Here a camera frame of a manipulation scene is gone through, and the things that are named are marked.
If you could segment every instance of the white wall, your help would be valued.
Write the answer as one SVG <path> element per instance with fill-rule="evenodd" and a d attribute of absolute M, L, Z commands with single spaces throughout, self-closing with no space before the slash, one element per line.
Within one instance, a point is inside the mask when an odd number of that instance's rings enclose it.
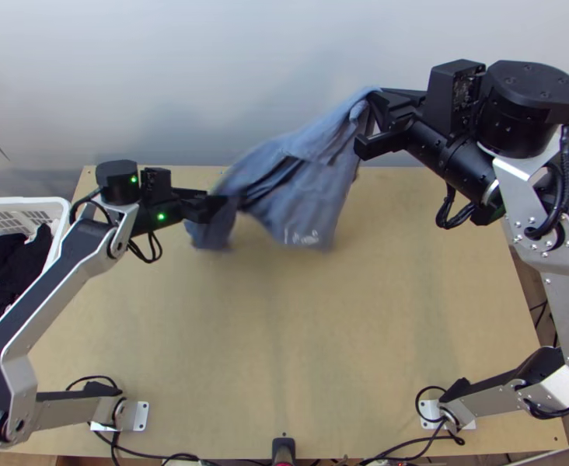
<path fill-rule="evenodd" d="M 0 195 L 68 196 L 110 158 L 228 164 L 459 57 L 569 72 L 569 0 L 0 0 Z"/>

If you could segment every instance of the power cord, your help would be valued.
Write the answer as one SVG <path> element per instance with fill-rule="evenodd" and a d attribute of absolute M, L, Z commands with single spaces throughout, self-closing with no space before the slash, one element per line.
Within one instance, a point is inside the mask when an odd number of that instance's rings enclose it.
<path fill-rule="evenodd" d="M 455 194 L 455 188 L 446 183 L 446 197 L 435 216 L 435 224 L 445 230 L 460 226 L 470 218 L 476 208 L 474 203 L 468 203 L 454 217 L 449 219 L 449 213 L 451 212 L 451 207 L 455 200 Z"/>
<path fill-rule="evenodd" d="M 114 379 L 112 377 L 108 377 L 106 375 L 89 375 L 87 377 L 81 377 L 78 380 L 70 383 L 67 386 L 66 391 L 70 391 L 74 386 L 76 386 L 77 384 L 79 384 L 81 382 L 92 381 L 92 380 L 105 380 L 112 387 L 118 388 L 117 383 L 114 381 Z M 185 460 L 185 461 L 195 461 L 195 462 L 201 461 L 205 464 L 209 464 L 212 466 L 220 466 L 219 464 L 215 463 L 214 461 L 201 460 L 195 454 L 175 453 L 175 454 L 172 454 L 169 456 L 164 456 L 164 455 L 147 454 L 147 453 L 142 453 L 139 451 L 130 450 L 130 449 L 122 447 L 121 445 L 118 444 L 118 441 L 120 439 L 120 434 L 121 434 L 120 431 L 113 433 L 112 440 L 107 439 L 101 432 L 97 432 L 97 431 L 93 431 L 93 432 L 97 437 L 99 437 L 100 440 L 102 440 L 104 443 L 107 443 L 108 445 L 110 445 L 110 457 L 112 459 L 112 462 L 114 463 L 114 466 L 120 466 L 120 464 L 118 462 L 117 455 L 116 455 L 117 450 L 122 451 L 122 452 L 127 453 L 127 454 L 131 454 L 135 457 L 141 457 L 141 458 L 146 458 L 146 459 L 151 459 L 151 460 L 163 460 L 164 462 L 162 464 L 167 464 L 171 460 Z"/>
<path fill-rule="evenodd" d="M 98 210 L 100 210 L 103 213 L 103 216 L 107 221 L 107 224 L 109 225 L 113 224 L 112 217 L 107 212 L 107 210 L 105 210 L 105 208 L 103 208 L 103 206 L 100 203 L 93 200 L 93 197 L 99 194 L 100 192 L 101 188 L 97 188 L 96 190 L 92 191 L 90 194 L 87 194 L 82 199 L 76 200 L 73 203 L 71 211 L 69 212 L 68 215 L 69 224 L 75 223 L 75 221 L 77 220 L 77 210 L 79 209 L 80 206 L 82 206 L 85 203 L 90 203 L 93 206 L 95 206 Z M 145 254 L 140 249 L 140 247 L 138 246 L 138 244 L 133 239 L 130 239 L 127 242 L 127 249 L 131 251 L 134 254 L 134 256 L 136 256 L 142 262 L 147 264 L 152 264 L 161 259 L 163 254 L 163 247 L 162 243 L 160 243 L 157 237 L 155 236 L 155 232 L 153 230 L 148 232 L 147 238 L 148 238 L 148 246 L 151 249 L 151 257 L 146 257 Z"/>
<path fill-rule="evenodd" d="M 560 165 L 559 169 L 554 164 L 546 167 L 552 172 L 555 182 L 554 204 L 548 213 L 546 220 L 538 228 L 526 228 L 524 234 L 527 238 L 539 239 L 557 226 L 562 213 L 567 211 L 569 201 L 569 125 L 561 127 L 559 141 Z"/>
<path fill-rule="evenodd" d="M 436 427 L 436 430 L 434 431 L 434 433 L 432 433 L 432 435 L 429 437 L 421 437 L 420 439 L 408 440 L 407 442 L 400 443 L 399 445 L 396 445 L 395 447 L 389 448 L 388 450 L 384 450 L 382 453 L 375 455 L 374 457 L 367 458 L 365 460 L 360 461 L 360 463 L 358 463 L 360 466 L 366 466 L 367 464 L 372 463 L 373 461 L 377 461 L 377 460 L 405 461 L 406 463 L 408 461 L 417 460 L 418 458 L 423 457 L 425 455 L 425 453 L 427 453 L 427 450 L 429 450 L 429 448 L 431 447 L 431 444 L 434 443 L 436 440 L 453 440 L 455 443 L 457 443 L 460 446 L 466 444 L 466 441 L 462 437 L 456 436 L 453 433 L 451 433 L 450 431 L 449 431 L 448 435 L 439 435 L 442 427 L 444 427 L 444 425 L 448 422 L 448 420 L 449 420 L 448 418 L 443 416 L 443 417 L 438 418 L 438 419 L 428 419 L 428 418 L 421 415 L 421 411 L 419 408 L 421 396 L 427 390 L 431 390 L 431 389 L 436 389 L 436 390 L 441 390 L 443 392 L 446 392 L 446 390 L 442 387 L 438 387 L 436 385 L 430 385 L 428 387 L 423 388 L 421 391 L 418 392 L 415 401 L 416 401 L 416 411 L 417 411 L 419 416 L 421 416 L 423 419 L 427 420 L 430 423 L 439 423 L 438 427 Z M 423 443 L 423 442 L 427 442 L 427 444 L 425 445 L 423 450 L 421 450 L 419 453 L 415 454 L 414 456 L 411 456 L 411 457 L 391 457 L 391 456 L 389 456 L 391 453 L 393 453 L 397 450 L 401 450 L 404 447 L 407 447 L 409 445 L 414 445 L 415 443 Z"/>

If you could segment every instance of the black garment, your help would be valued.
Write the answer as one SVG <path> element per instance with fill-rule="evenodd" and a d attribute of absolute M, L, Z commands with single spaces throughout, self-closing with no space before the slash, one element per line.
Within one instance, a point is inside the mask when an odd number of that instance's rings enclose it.
<path fill-rule="evenodd" d="M 0 318 L 43 271 L 53 236 L 42 224 L 31 243 L 25 240 L 25 235 L 0 236 Z"/>

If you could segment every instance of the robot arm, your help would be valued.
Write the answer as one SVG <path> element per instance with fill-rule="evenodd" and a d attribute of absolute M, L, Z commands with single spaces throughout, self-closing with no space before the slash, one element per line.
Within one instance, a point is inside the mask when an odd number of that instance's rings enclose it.
<path fill-rule="evenodd" d="M 406 150 L 441 176 L 449 194 L 440 227 L 501 219 L 510 246 L 542 278 L 562 345 L 476 384 L 459 379 L 440 399 L 421 401 L 421 423 L 435 429 L 447 419 L 456 432 L 503 412 L 568 414 L 569 76 L 543 64 L 499 61 L 485 70 L 459 60 L 433 68 L 427 92 L 384 89 L 369 100 L 380 133 L 359 136 L 356 153 L 368 160 Z M 448 220 L 455 191 L 471 202 Z"/>
<path fill-rule="evenodd" d="M 428 90 L 385 89 L 369 96 L 380 133 L 359 136 L 355 151 L 370 159 L 406 150 L 447 182 L 436 223 L 454 228 L 501 220 L 511 247 L 539 271 L 561 348 L 544 347 L 515 370 L 471 384 L 459 379 L 426 406 L 424 426 L 456 432 L 476 417 L 516 410 L 548 419 L 569 413 L 569 76 L 541 64 L 472 61 L 433 68 Z M 562 126 L 561 137 L 555 131 Z M 81 391 L 37 392 L 27 354 L 91 277 L 115 265 L 132 238 L 184 218 L 209 221 L 225 202 L 176 190 L 166 170 L 134 162 L 97 167 L 99 190 L 68 231 L 54 265 L 0 320 L 0 447 L 39 429 L 92 422 L 97 429 L 144 429 L 148 403 L 91 381 Z M 470 204 L 449 219 L 459 191 Z M 94 219 L 95 207 L 106 221 Z"/>
<path fill-rule="evenodd" d="M 28 352 L 86 281 L 106 272 L 131 249 L 132 238 L 187 218 L 209 221 L 223 196 L 172 188 L 170 171 L 145 169 L 138 184 L 135 162 L 97 166 L 97 193 L 78 201 L 86 206 L 61 243 L 61 252 L 0 319 L 0 447 L 26 441 L 42 429 L 91 423 L 92 429 L 144 430 L 147 402 L 130 402 L 118 387 L 90 381 L 81 391 L 37 392 Z M 101 208 L 106 221 L 94 219 Z"/>

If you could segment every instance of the white laundry basket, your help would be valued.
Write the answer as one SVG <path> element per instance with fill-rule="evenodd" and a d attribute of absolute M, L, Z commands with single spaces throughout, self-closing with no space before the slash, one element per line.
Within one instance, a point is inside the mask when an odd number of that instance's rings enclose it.
<path fill-rule="evenodd" d="M 61 197 L 0 197 L 0 235 L 31 235 L 43 223 L 50 224 L 58 219 L 58 229 L 43 268 L 45 271 L 60 253 L 60 241 L 68 226 L 70 210 L 71 204 Z"/>

